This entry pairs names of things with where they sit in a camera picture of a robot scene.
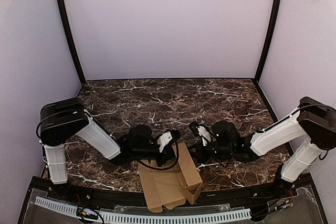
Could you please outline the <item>brown cardboard box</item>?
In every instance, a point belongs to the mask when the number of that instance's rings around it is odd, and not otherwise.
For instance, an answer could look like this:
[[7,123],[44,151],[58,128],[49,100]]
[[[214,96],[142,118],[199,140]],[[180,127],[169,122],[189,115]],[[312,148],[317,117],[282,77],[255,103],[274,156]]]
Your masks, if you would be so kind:
[[150,212],[172,210],[186,202],[195,204],[203,181],[185,143],[179,143],[178,163],[169,170],[158,171],[138,165],[141,185]]

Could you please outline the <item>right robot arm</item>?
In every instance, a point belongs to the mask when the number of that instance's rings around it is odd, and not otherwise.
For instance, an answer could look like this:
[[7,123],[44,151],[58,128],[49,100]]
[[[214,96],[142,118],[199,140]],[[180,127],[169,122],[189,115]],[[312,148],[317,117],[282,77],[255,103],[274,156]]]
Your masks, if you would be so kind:
[[303,97],[300,104],[283,119],[242,137],[232,122],[215,123],[211,129],[192,122],[189,128],[200,141],[188,148],[199,163],[210,158],[235,159],[249,163],[269,151],[296,138],[304,141],[279,169],[279,179],[293,183],[317,158],[335,148],[335,108],[310,97]]

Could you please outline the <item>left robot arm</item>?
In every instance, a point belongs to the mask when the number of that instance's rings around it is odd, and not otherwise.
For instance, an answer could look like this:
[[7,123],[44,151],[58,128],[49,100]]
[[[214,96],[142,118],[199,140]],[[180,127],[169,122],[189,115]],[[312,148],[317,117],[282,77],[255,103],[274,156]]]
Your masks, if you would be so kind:
[[144,160],[155,161],[147,168],[165,171],[179,161],[178,130],[167,130],[157,137],[150,127],[139,124],[120,138],[114,137],[85,108],[80,98],[71,98],[47,104],[40,111],[36,135],[45,153],[51,182],[55,185],[68,181],[65,143],[76,136],[115,165]]

